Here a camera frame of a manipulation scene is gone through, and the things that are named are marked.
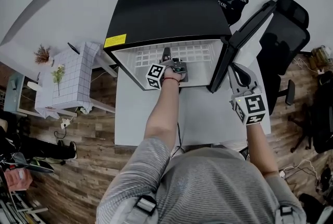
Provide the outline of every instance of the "black bag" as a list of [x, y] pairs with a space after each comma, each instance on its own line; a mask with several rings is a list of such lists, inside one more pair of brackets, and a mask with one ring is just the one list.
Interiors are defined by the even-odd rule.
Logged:
[[218, 0], [229, 26], [241, 17], [241, 12], [249, 0]]

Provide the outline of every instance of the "gray striped shirt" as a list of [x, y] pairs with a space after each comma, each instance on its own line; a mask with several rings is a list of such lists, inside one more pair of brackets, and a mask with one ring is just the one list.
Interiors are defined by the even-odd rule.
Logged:
[[110, 224], [120, 203], [155, 193], [159, 223], [274, 223], [280, 205], [305, 213], [279, 176], [264, 179], [232, 150], [201, 148], [174, 157], [158, 138], [145, 139], [115, 177], [97, 209]]

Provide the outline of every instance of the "red bracelet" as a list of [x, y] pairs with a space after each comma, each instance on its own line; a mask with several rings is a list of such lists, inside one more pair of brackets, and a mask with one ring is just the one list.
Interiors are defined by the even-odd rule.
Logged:
[[163, 81], [165, 81], [165, 80], [167, 80], [167, 79], [175, 80], [176, 82], [178, 82], [178, 86], [179, 86], [179, 81], [177, 81], [175, 78], [164, 78]]

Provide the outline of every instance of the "person's leg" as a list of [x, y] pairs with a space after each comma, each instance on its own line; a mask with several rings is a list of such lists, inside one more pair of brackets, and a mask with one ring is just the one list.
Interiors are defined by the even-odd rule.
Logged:
[[76, 147], [72, 143], [70, 146], [61, 146], [26, 136], [22, 137], [20, 152], [23, 153], [25, 158], [51, 157], [54, 159], [70, 159], [76, 157]]

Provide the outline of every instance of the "dried flower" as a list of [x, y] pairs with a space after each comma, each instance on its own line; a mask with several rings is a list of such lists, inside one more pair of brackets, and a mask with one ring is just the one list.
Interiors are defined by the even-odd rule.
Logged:
[[65, 66], [59, 65], [58, 69], [51, 72], [51, 74], [53, 76], [53, 82], [58, 84], [58, 94], [60, 96], [59, 83], [60, 83], [63, 75], [65, 74]]
[[48, 59], [50, 57], [50, 49], [51, 49], [50, 46], [47, 49], [45, 49], [42, 45], [40, 45], [37, 53], [34, 52], [34, 54], [36, 56], [35, 62], [37, 64], [47, 63]]

